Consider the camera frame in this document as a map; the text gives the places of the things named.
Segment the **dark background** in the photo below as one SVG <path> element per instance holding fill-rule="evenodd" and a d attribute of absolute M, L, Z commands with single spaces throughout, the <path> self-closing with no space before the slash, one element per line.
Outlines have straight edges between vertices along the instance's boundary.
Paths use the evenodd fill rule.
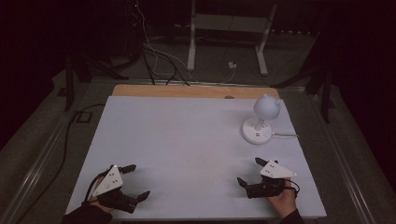
<path fill-rule="evenodd" d="M 147 22 L 169 37 L 174 24 L 190 23 L 190 2 L 142 0 Z M 202 12 L 260 16 L 261 1 L 197 1 Z M 114 27 L 121 27 L 121 1 L 2 1 L 0 148 L 52 91 L 51 78 L 64 70 L 71 48 L 106 57 Z M 247 3 L 256 10 L 243 8 Z M 343 98 L 395 189 L 396 52 L 395 6 L 387 1 L 280 1 L 275 32 L 318 35 L 305 66 L 321 63 L 332 71 Z"/>

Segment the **white lamp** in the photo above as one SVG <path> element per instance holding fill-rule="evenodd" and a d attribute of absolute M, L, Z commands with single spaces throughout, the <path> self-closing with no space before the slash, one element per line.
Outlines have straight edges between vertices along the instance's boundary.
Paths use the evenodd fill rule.
<path fill-rule="evenodd" d="M 265 121 L 276 119 L 280 112 L 280 102 L 270 95 L 264 94 L 253 107 L 258 118 L 248 119 L 242 126 L 242 135 L 254 145 L 262 145 L 270 140 L 273 132 Z"/>

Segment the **metal stand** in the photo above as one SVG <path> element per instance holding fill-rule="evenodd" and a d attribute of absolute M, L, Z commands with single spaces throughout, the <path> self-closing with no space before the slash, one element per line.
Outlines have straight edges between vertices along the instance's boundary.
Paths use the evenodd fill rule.
<path fill-rule="evenodd" d="M 256 46 L 257 60 L 260 67 L 260 74 L 267 76 L 267 66 L 262 54 L 265 42 L 271 30 L 272 21 L 275 16 L 277 4 L 273 4 L 270 14 L 267 18 L 250 18 L 250 17 L 231 17 L 221 15 L 205 15 L 197 14 L 195 11 L 195 0 L 191 0 L 191 37 L 189 59 L 187 61 L 187 70 L 192 72 L 195 66 L 195 29 L 211 29 L 211 30 L 228 30 L 243 32 L 262 32 L 262 42 Z M 221 23 L 230 23 L 228 27 L 221 26 Z"/>

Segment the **round lamp head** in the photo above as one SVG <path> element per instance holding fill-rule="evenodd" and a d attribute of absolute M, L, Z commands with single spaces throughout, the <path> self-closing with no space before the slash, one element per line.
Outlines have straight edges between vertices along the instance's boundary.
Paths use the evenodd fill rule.
<path fill-rule="evenodd" d="M 264 94 L 253 107 L 260 119 L 276 119 L 280 112 L 280 102 L 273 96 Z"/>

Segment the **lamp stem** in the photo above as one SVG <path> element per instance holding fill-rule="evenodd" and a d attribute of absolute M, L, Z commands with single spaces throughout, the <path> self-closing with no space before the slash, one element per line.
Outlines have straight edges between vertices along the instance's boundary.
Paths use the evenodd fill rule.
<path fill-rule="evenodd" d="M 264 124 L 263 119 L 258 119 L 256 125 L 254 126 L 254 130 L 259 131 L 262 129 L 262 125 Z"/>

